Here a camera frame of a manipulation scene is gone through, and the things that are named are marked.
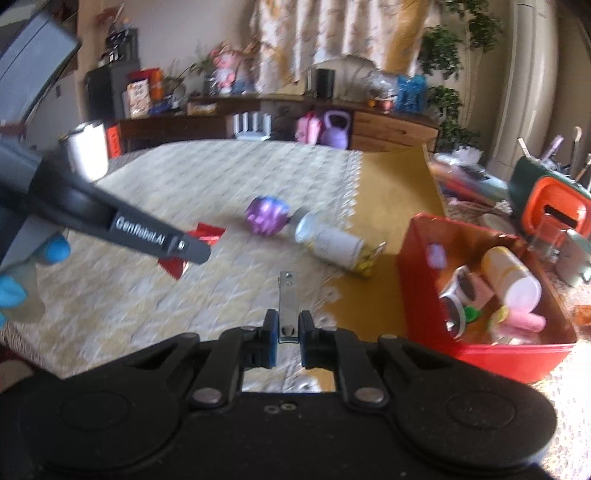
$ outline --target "red candy wrapper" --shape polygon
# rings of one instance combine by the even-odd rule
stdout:
[[[225,231],[225,228],[199,222],[197,228],[187,232],[187,235],[198,238],[202,242],[207,243],[210,247],[213,247],[217,241],[220,240]],[[158,260],[158,265],[165,269],[175,280],[180,280],[189,268],[189,262],[177,257],[161,258]]]

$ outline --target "blue glove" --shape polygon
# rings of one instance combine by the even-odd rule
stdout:
[[[33,258],[44,265],[63,262],[70,255],[70,244],[61,235],[50,238],[33,254]],[[11,269],[0,274],[0,309],[13,309],[27,299],[27,291],[10,276]],[[6,318],[0,313],[0,328]]]

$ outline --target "black speaker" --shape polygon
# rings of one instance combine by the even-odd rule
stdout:
[[[329,100],[335,93],[335,71],[316,69],[316,97]]]

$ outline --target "green container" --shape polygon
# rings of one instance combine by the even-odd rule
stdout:
[[[591,200],[591,193],[576,183],[571,177],[567,177],[556,171],[550,171],[544,168],[538,161],[521,157],[517,161],[517,165],[509,181],[509,199],[515,218],[519,219],[520,225],[525,205],[527,205],[527,200],[530,198],[531,191],[534,189],[535,182],[542,177],[554,177],[556,180],[570,186],[573,190]]]

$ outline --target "pink bag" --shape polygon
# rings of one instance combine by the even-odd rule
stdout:
[[[299,143],[316,145],[322,122],[315,116],[314,112],[308,112],[297,121],[295,140]]]

